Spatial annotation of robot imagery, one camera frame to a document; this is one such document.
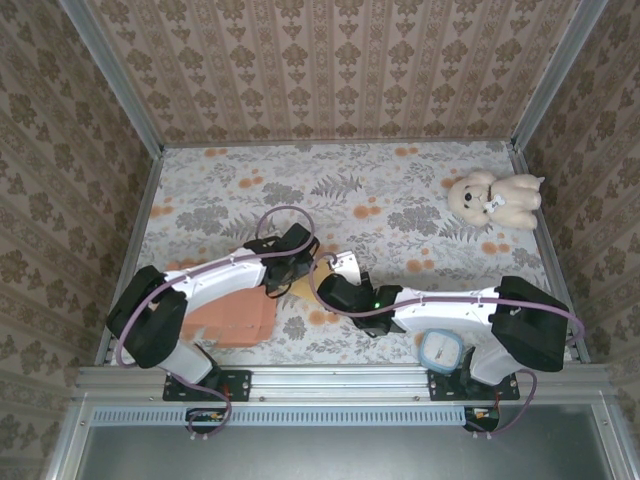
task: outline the floral tablecloth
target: floral tablecloth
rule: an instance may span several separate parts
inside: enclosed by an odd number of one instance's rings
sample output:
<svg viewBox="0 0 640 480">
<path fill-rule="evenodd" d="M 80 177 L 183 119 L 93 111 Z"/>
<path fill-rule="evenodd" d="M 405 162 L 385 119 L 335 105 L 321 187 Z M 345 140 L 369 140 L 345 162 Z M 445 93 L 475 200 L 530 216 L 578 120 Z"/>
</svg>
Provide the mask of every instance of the floral tablecloth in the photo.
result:
<svg viewBox="0 0 640 480">
<path fill-rule="evenodd" d="M 479 168 L 512 174 L 506 143 L 168 149 L 138 266 L 166 270 L 227 255 L 266 210 L 291 204 L 311 214 L 322 248 L 354 250 L 374 285 L 470 290 L 519 275 L 548 290 L 532 233 L 470 227 L 448 211 L 448 187 Z M 304 224 L 297 212 L 278 212 L 265 233 L 296 221 Z M 286 295 L 270 341 L 207 348 L 222 365 L 416 363 L 420 339 L 371 339 L 350 320 Z"/>
</svg>

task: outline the teddy bear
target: teddy bear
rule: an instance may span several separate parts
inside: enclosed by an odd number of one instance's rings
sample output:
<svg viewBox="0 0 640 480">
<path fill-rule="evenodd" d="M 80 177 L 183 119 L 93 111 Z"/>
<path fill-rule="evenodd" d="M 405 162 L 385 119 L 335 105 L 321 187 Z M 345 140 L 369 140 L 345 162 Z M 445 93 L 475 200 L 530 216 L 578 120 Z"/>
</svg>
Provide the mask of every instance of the teddy bear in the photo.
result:
<svg viewBox="0 0 640 480">
<path fill-rule="evenodd" d="M 484 170 L 458 180 L 449 190 L 449 208 L 467 223 L 481 227 L 493 221 L 504 227 L 535 230 L 532 213 L 540 207 L 544 177 L 513 175 L 498 180 Z"/>
</svg>

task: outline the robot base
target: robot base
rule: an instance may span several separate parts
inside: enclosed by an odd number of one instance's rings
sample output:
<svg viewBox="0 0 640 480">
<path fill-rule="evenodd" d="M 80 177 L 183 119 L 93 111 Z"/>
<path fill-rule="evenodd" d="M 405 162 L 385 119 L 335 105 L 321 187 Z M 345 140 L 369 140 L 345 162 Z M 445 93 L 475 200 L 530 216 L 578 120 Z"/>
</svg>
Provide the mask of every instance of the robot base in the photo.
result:
<svg viewBox="0 0 640 480">
<path fill-rule="evenodd" d="M 519 400 L 520 390 L 515 374 L 504 377 L 498 385 L 485 385 L 469 379 L 461 381 L 462 370 L 457 369 L 449 375 L 429 371 L 429 397 L 432 402 L 446 402 L 452 400 L 495 400 L 496 393 L 500 400 Z"/>
<path fill-rule="evenodd" d="M 251 370 L 214 370 L 209 379 L 200 382 L 203 387 L 216 390 L 229 397 L 232 402 L 248 402 L 251 393 Z M 222 402 L 213 395 L 193 390 L 167 375 L 162 399 L 165 402 Z"/>
</svg>

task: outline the patterned wallpaper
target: patterned wallpaper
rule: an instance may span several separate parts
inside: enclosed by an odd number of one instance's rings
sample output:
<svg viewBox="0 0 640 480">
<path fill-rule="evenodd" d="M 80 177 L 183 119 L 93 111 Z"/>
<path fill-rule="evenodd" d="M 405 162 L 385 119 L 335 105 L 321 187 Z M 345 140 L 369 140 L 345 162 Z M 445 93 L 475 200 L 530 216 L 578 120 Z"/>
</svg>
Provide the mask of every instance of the patterned wallpaper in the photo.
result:
<svg viewBox="0 0 640 480">
<path fill-rule="evenodd" d="M 640 2 L 611 0 L 526 148 L 593 359 L 640 438 Z"/>
<path fill-rule="evenodd" d="M 168 144 L 509 137 L 578 0 L 88 0 Z"/>
<path fill-rule="evenodd" d="M 149 164 L 57 2 L 0 2 L 0 478 L 52 452 Z"/>
</svg>

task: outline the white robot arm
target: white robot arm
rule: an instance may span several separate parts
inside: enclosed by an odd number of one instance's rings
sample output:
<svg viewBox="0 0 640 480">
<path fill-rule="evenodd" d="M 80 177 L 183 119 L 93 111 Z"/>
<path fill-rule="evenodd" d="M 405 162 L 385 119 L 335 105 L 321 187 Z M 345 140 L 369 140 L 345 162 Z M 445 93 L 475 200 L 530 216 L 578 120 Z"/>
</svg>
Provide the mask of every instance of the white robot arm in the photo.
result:
<svg viewBox="0 0 640 480">
<path fill-rule="evenodd" d="M 207 377 L 218 373 L 217 365 L 199 347 L 180 340 L 184 318 L 232 292 L 264 285 L 271 296 L 307 275 L 319 246 L 316 238 L 309 240 L 310 235 L 296 223 L 282 238 L 252 240 L 225 258 L 194 268 L 161 273 L 153 266 L 144 267 L 109 313 L 107 327 L 121 339 L 144 299 L 163 285 L 170 287 L 141 310 L 125 335 L 124 348 L 141 368 L 160 367 L 188 383 L 206 383 Z"/>
<path fill-rule="evenodd" d="M 526 280 L 507 276 L 497 287 L 469 292 L 425 292 L 398 285 L 374 289 L 368 274 L 360 274 L 354 263 L 351 252 L 330 262 L 333 274 L 320 284 L 316 298 L 350 317 L 369 336 L 428 329 L 486 334 L 487 341 L 473 351 L 468 372 L 486 385 L 497 385 L 525 367 L 562 370 L 567 318 L 557 313 L 568 308 Z M 522 302 L 557 313 L 513 306 Z"/>
</svg>

